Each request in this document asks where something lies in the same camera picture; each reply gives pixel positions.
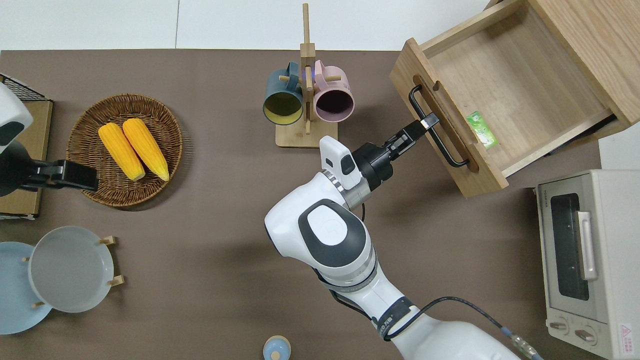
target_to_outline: wicker basket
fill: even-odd
[[[144,121],[156,139],[169,166],[169,181],[182,157],[182,131],[175,116],[161,102],[144,95],[122,94],[109,97],[88,108],[74,125],[67,144],[67,159],[95,168],[99,186],[96,192],[83,193],[103,205],[121,208],[141,204],[156,196],[168,181],[163,181],[146,167],[145,176],[131,181],[115,163],[98,136],[100,126],[127,119]]]

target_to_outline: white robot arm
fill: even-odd
[[[385,277],[369,232],[350,209],[392,175],[390,162],[433,124],[416,121],[383,147],[365,144],[353,154],[337,140],[320,141],[323,171],[285,196],[266,215],[271,241],[282,256],[316,272],[335,300],[368,317],[378,334],[392,341],[406,360],[518,359],[499,341],[465,322],[442,322],[424,314]],[[458,298],[474,309],[472,304]],[[499,325],[529,358],[541,360],[522,338]]]
[[[15,138],[33,122],[22,101],[0,83],[0,197],[17,189],[35,192],[39,188],[98,190],[95,169],[69,160],[32,160]]]

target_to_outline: oven knob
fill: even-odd
[[[559,317],[554,320],[547,319],[547,326],[551,329],[558,330],[563,335],[567,335],[569,333],[569,323],[563,317]]]
[[[577,337],[584,340],[586,343],[589,343],[590,345],[596,345],[596,336],[594,334],[591,334],[587,330],[576,330],[574,333]]]
[[[561,322],[550,322],[549,327],[552,329],[566,330],[566,325]]]

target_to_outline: plate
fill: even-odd
[[[64,226],[42,237],[29,260],[29,282],[42,302],[66,313],[87,311],[107,296],[113,259],[87,229]]]
[[[0,335],[30,329],[51,311],[47,304],[31,307],[40,299],[29,285],[29,264],[22,258],[32,252],[33,246],[25,243],[0,243]]]
[[[140,94],[108,97],[88,108],[80,116],[69,136],[67,159],[92,167],[98,172],[98,191],[84,195],[114,208],[141,204],[160,193],[169,183],[145,167],[145,176],[130,180],[102,144],[98,129],[115,122],[119,126],[133,117],[141,119],[163,153],[169,167],[169,181],[182,158],[182,131],[177,119],[163,103]]]

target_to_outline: wire rack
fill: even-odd
[[[0,82],[5,84],[21,101],[51,101],[41,93],[6,75],[0,74]]]

